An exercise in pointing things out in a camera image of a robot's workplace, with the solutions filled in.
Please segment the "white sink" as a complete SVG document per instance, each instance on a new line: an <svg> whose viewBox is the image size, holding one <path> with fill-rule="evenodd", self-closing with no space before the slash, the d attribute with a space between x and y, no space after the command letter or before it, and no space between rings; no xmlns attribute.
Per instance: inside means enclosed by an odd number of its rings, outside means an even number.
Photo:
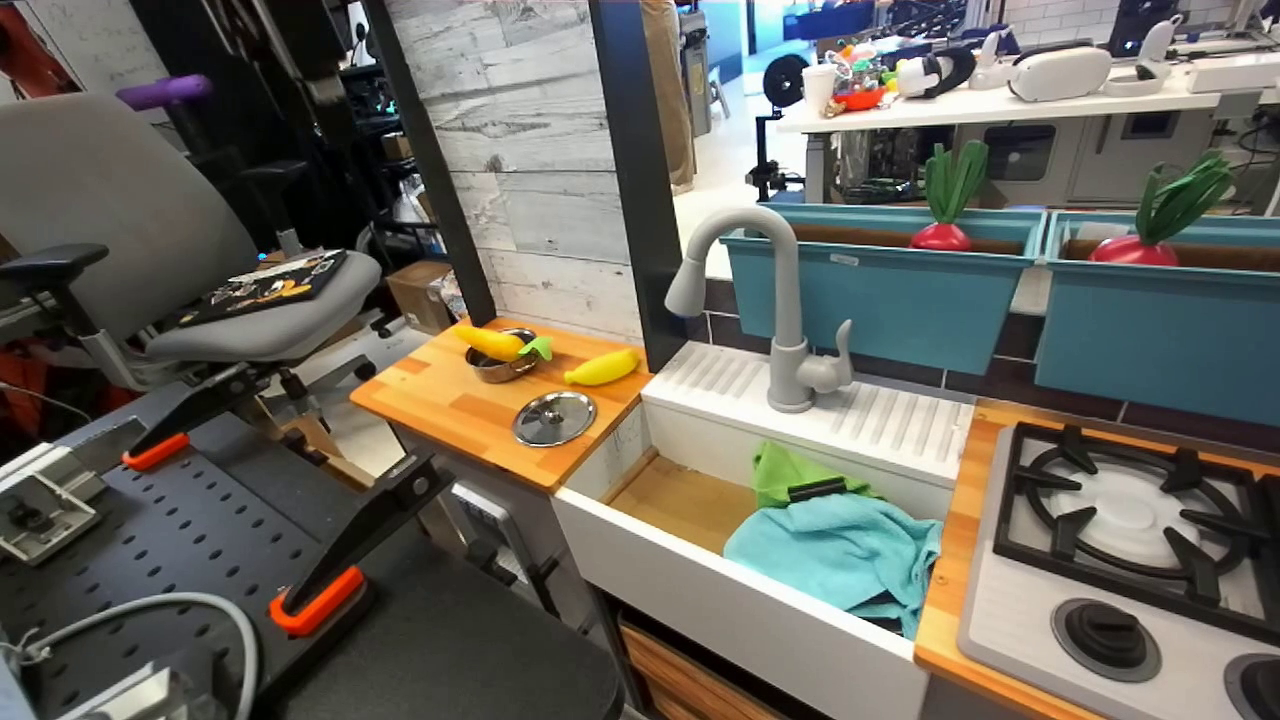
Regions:
<svg viewBox="0 0 1280 720"><path fill-rule="evenodd" d="M723 559L773 441L945 518L977 401L859 377L787 415L760 354L686 343L552 506L584 580L833 720L918 720L931 678L913 643Z"/></svg>

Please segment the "cardboard box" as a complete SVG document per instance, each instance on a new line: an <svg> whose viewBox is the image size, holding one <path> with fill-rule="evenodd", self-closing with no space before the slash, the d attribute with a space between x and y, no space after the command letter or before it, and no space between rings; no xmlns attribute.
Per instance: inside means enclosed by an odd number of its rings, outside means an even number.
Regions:
<svg viewBox="0 0 1280 720"><path fill-rule="evenodd" d="M443 295L452 273L445 263L419 261L387 277L388 287L404 323L425 334L439 334L456 322Z"/></svg>

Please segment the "black stove knob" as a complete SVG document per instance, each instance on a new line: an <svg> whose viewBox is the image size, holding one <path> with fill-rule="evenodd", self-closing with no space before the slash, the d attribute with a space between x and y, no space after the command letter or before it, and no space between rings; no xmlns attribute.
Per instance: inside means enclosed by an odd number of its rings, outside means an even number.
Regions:
<svg viewBox="0 0 1280 720"><path fill-rule="evenodd" d="M1280 653L1245 653L1230 660L1222 682L1242 720L1280 720Z"/></svg>
<svg viewBox="0 0 1280 720"><path fill-rule="evenodd" d="M1071 598L1050 614L1050 630L1076 674L1123 684L1152 682L1164 653L1133 612L1101 600Z"/></svg>

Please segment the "white paper cup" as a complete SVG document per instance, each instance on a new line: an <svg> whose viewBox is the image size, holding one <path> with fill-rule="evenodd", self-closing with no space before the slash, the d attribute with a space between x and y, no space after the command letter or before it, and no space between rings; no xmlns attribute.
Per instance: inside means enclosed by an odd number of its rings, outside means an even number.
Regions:
<svg viewBox="0 0 1280 720"><path fill-rule="evenodd" d="M833 96L838 68L832 63L822 61L805 67L801 76L805 108L812 115L820 119Z"/></svg>

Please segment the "black burner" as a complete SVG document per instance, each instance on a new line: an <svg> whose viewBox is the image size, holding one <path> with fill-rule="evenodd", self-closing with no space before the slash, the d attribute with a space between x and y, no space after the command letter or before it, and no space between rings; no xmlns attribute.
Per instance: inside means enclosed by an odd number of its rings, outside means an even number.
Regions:
<svg viewBox="0 0 1280 720"><path fill-rule="evenodd" d="M1280 647L1280 477L1021 421L995 552Z"/></svg>

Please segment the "silver metal bracket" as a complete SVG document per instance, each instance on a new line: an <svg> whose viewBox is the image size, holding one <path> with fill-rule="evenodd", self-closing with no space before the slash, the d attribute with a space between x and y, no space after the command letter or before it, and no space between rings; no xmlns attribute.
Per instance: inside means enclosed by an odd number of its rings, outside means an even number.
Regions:
<svg viewBox="0 0 1280 720"><path fill-rule="evenodd" d="M100 471L42 443L0 466L0 553L36 568L99 521Z"/></svg>

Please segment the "grey tap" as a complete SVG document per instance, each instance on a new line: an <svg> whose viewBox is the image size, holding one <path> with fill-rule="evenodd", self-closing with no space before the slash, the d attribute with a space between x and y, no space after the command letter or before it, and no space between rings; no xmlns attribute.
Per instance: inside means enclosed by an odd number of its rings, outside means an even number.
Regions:
<svg viewBox="0 0 1280 720"><path fill-rule="evenodd" d="M753 205L722 209L707 217L691 234L666 293L664 306L681 318L705 310L707 259L712 245L731 231L755 231L771 243L774 256L774 336L771 341L767 400L778 413L805 413L814 406L817 396L852 383L849 354L852 322L842 322L836 331L837 356L812 352L803 333L799 242L792 227L777 211Z"/></svg>

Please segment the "small steel pot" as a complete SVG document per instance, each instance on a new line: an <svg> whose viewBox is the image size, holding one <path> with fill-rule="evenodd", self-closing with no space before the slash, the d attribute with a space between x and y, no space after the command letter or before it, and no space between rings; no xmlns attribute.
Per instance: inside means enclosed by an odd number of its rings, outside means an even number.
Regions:
<svg viewBox="0 0 1280 720"><path fill-rule="evenodd" d="M498 363L467 347L465 361L485 383L500 384L529 374L539 363L538 357L524 357L517 363Z"/></svg>

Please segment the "white and black headset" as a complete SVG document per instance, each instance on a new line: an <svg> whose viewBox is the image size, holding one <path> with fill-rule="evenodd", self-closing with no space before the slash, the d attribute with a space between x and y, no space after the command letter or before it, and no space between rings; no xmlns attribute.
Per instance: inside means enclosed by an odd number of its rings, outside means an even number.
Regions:
<svg viewBox="0 0 1280 720"><path fill-rule="evenodd" d="M943 47L900 60L896 92L900 97L933 99L965 85L977 68L975 54L966 47Z"/></svg>

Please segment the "black laptop with stickers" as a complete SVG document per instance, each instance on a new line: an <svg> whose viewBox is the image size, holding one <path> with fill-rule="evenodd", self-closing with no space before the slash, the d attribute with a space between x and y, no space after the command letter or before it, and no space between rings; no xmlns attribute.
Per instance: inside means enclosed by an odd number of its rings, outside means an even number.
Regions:
<svg viewBox="0 0 1280 720"><path fill-rule="evenodd" d="M349 252L340 249L311 252L266 270L230 278L188 309L177 325L204 325L315 300L343 268L348 256Z"/></svg>

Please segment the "teal cloth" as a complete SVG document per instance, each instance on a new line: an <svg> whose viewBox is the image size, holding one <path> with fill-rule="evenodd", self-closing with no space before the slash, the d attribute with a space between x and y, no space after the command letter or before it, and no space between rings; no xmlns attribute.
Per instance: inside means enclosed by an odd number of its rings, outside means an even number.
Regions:
<svg viewBox="0 0 1280 720"><path fill-rule="evenodd" d="M852 616L893 623L914 639L943 524L863 495L758 509L723 556Z"/></svg>

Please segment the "red toy radish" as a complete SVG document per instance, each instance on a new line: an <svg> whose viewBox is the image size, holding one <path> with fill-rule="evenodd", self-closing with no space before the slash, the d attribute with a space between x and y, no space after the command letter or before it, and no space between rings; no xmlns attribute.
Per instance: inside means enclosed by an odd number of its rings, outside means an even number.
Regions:
<svg viewBox="0 0 1280 720"><path fill-rule="evenodd" d="M986 181L988 160L989 147L979 140L952 149L934 145L924 165L924 197L933 222L911 237L910 249L972 250L972 241L957 225L957 218Z"/></svg>
<svg viewBox="0 0 1280 720"><path fill-rule="evenodd" d="M1229 161L1219 150L1207 150L1185 172L1167 177L1165 164L1149 170L1135 211L1134 231L1102 241L1089 255L1092 263L1142 266L1178 266L1172 237L1216 206L1233 186Z"/></svg>

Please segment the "teal planter box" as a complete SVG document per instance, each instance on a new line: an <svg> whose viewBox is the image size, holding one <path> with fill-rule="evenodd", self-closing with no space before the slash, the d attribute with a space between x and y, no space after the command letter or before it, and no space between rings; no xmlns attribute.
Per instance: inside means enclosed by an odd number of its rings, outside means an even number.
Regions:
<svg viewBox="0 0 1280 720"><path fill-rule="evenodd" d="M1132 220L1051 213L1037 384L1280 427L1280 217L1202 217L1176 266L1093 263L1083 227Z"/></svg>
<svg viewBox="0 0 1280 720"><path fill-rule="evenodd" d="M1024 270L1041 255L1043 210L968 209L957 228L968 251L913 249L925 208L772 205L797 242L800 332L815 348L984 374Z"/></svg>

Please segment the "white table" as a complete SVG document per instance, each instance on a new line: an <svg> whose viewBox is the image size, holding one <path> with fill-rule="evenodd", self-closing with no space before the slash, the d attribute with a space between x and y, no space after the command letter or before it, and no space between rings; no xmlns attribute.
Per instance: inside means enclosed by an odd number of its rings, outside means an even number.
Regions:
<svg viewBox="0 0 1280 720"><path fill-rule="evenodd" d="M832 118L801 106L788 111L778 122L777 131L808 137L805 193L809 202L817 202L824 197L820 188L829 181L823 158L832 136L841 132L1156 111L1211 110L1217 118L1226 118L1235 106L1249 114L1260 104L1280 104L1280 53L1248 53L1176 64L1160 91L1143 96L1094 92L1051 102L1027 102L1006 88L956 88L936 99L886 94L876 108Z"/></svg>

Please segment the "green cloth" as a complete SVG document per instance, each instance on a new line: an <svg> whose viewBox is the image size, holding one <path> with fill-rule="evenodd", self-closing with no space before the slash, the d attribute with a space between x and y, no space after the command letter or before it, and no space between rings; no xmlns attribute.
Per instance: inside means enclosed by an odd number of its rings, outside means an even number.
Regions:
<svg viewBox="0 0 1280 720"><path fill-rule="evenodd" d="M827 495L884 497L869 482L837 471L772 441L751 459L751 487L758 509L781 509Z"/></svg>

